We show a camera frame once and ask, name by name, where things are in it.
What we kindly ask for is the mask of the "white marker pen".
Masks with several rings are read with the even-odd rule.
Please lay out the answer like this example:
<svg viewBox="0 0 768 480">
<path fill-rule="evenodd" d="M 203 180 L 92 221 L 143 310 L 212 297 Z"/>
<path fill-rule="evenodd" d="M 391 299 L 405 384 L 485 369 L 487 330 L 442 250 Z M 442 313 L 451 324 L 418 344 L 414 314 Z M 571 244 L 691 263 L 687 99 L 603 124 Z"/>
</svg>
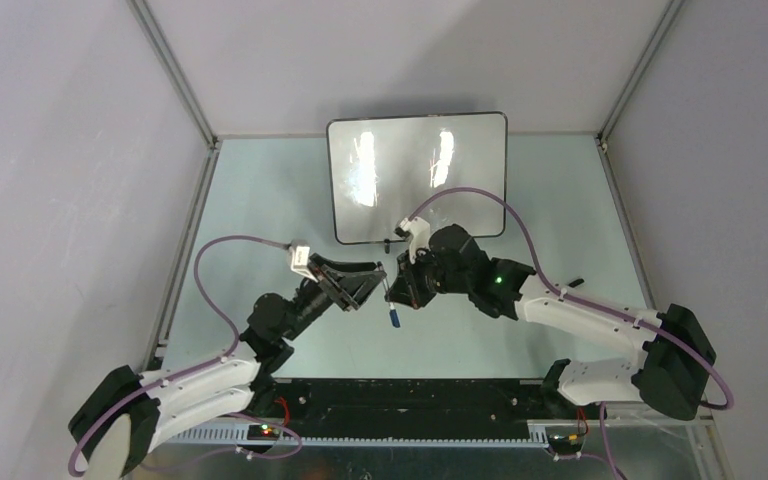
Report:
<svg viewBox="0 0 768 480">
<path fill-rule="evenodd" d="M 390 300 L 390 297 L 389 297 L 389 291 L 390 291 L 390 286 L 391 285 L 390 285 L 390 281 L 389 281 L 387 272 L 386 272 L 385 267 L 384 267 L 382 262 L 380 262 L 380 261 L 377 262 L 377 267 L 383 273 L 382 283 L 383 283 L 383 286 L 384 286 L 383 287 L 383 292 L 384 292 L 385 302 L 387 303 L 388 309 L 391 312 L 394 312 L 396 307 L 395 307 L 395 304 Z"/>
</svg>

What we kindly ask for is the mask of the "white whiteboard black frame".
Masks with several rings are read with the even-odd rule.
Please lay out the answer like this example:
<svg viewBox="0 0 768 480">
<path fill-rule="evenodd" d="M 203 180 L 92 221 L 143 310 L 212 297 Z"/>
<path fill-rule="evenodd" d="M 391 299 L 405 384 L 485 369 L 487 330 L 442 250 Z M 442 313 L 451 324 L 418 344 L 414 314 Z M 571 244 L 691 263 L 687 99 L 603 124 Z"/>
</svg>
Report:
<svg viewBox="0 0 768 480">
<path fill-rule="evenodd" d="M 427 202 L 432 227 L 458 223 L 499 236 L 506 195 L 508 118 L 500 111 L 336 119 L 326 127 L 334 233 L 344 245 L 396 240 L 399 221 Z"/>
</svg>

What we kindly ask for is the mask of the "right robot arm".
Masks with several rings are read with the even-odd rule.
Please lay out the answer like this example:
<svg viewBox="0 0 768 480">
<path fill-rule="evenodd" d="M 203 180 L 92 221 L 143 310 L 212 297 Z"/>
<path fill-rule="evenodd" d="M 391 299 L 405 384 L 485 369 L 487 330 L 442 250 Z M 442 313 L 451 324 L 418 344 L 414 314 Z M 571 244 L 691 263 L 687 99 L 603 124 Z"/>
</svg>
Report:
<svg viewBox="0 0 768 480">
<path fill-rule="evenodd" d="M 408 248 L 397 258 L 389 302 L 421 309 L 438 295 L 463 294 L 491 318 L 556 328 L 615 352 L 607 360 L 555 361 L 541 392 L 551 416 L 566 418 L 580 406 L 602 402 L 642 402 L 689 421 L 703 406 L 716 353 L 690 309 L 600 303 L 543 280 L 529 265 L 489 257 L 457 224 L 432 231 L 419 217 L 405 218 L 395 232 Z"/>
</svg>

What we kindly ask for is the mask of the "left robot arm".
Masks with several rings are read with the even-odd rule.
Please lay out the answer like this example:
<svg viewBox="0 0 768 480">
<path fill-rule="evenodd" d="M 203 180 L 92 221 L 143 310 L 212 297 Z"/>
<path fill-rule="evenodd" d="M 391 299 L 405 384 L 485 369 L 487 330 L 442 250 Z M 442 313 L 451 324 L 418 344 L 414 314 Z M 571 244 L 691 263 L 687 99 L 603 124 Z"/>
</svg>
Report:
<svg viewBox="0 0 768 480">
<path fill-rule="evenodd" d="M 374 262 L 334 262 L 293 251 L 302 277 L 294 295 L 261 295 L 230 347 L 182 370 L 110 371 L 68 423 L 76 447 L 72 477 L 120 479 L 174 436 L 222 416 L 264 416 L 276 403 L 271 375 L 292 355 L 290 341 L 328 309 L 358 310 L 384 282 Z"/>
</svg>

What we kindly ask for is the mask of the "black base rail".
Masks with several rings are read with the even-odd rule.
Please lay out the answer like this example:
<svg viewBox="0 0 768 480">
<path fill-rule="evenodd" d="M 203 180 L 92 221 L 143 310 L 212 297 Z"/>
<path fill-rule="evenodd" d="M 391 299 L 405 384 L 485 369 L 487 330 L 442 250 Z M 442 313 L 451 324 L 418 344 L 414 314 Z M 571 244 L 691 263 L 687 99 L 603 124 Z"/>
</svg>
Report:
<svg viewBox="0 0 768 480">
<path fill-rule="evenodd" d="M 594 420 L 539 382 L 519 379 L 283 379 L 245 408 L 300 436 L 513 439 L 539 421 Z"/>
</svg>

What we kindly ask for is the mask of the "blue marker cap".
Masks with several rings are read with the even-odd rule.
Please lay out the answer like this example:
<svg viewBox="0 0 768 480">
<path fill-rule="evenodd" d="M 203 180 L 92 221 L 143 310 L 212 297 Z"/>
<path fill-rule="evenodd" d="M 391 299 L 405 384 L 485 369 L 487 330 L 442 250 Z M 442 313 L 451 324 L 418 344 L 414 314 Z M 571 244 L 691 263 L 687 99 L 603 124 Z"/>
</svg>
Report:
<svg viewBox="0 0 768 480">
<path fill-rule="evenodd" d="M 392 326 L 394 328 L 400 328 L 401 327 L 400 318 L 399 318 L 398 312 L 395 309 L 390 309 L 389 310 L 389 318 L 390 318 L 391 324 L 392 324 Z"/>
</svg>

